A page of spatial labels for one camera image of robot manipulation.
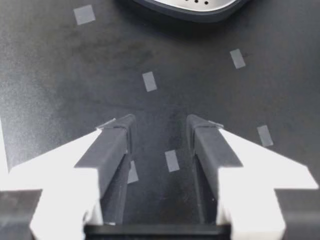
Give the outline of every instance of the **white tape piece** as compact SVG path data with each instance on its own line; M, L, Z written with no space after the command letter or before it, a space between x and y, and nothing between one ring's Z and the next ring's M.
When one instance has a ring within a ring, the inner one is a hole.
M155 76L152 71L142 74L142 77L147 92L157 90Z
M170 173L180 170L175 150L165 152L165 159Z
M259 126L257 127L257 130L261 139L262 146L266 148L274 144L267 125Z
M94 10L91 5L76 8L73 12L78 25L87 24L96 20Z
M245 60L239 49L231 51L230 54L236 69L240 69L246 66Z
M131 161L130 166L131 168L129 170L128 175L128 184L132 184L139 181L135 161Z
M2 122L0 118L0 190L5 184L5 179L8 177L8 162L5 149L4 133L2 131Z

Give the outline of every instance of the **gray object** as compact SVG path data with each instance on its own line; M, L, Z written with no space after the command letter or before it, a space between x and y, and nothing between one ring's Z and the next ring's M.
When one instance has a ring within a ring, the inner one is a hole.
M117 225L124 221L130 159L129 155L124 156L101 199L102 216L105 223Z
M145 89L147 92L157 90L155 76L152 71L144 73L142 77L143 77Z
M262 146L270 147L274 144L267 125L257 127Z
M166 164L168 166L169 172L175 172L180 170L177 154L175 150L165 152Z
M244 57L242 56L239 49L231 51L230 54L236 69L240 69L246 66Z
M133 152L136 118L127 115L104 126L102 133L75 165L76 168L96 168L100 195L108 188L125 154Z
M79 7L73 11L78 25L87 24L96 20L94 10L91 5Z
M189 115L186 133L190 152L193 157L198 157L212 193L217 197L218 169L243 165L216 125L196 115Z

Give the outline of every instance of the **dark surface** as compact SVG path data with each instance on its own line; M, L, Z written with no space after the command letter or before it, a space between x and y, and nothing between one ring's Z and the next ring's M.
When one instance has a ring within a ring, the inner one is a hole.
M29 228L41 190L0 192L0 239L33 240Z
M96 21L77 26L73 9ZM118 0L0 0L0 116L10 167L135 114L128 223L198 222L188 114L308 164L320 183L320 3L254 0L219 25L137 14ZM240 49L246 67L235 69ZM158 90L146 92L153 71ZM177 150L169 173L165 151Z

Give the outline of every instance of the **tape strip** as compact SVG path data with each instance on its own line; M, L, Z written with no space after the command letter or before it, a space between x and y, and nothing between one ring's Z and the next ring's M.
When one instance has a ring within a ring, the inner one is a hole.
M142 77L147 92L157 90L155 76L152 71L142 74Z
M87 24L96 20L94 10L91 5L76 8L73 12L78 25Z
M274 144L267 125L259 126L257 130L261 139L262 146L270 147Z
M230 52L234 66L236 69L240 69L246 66L245 60L239 49Z
M175 150L165 152L165 158L170 173L180 170Z

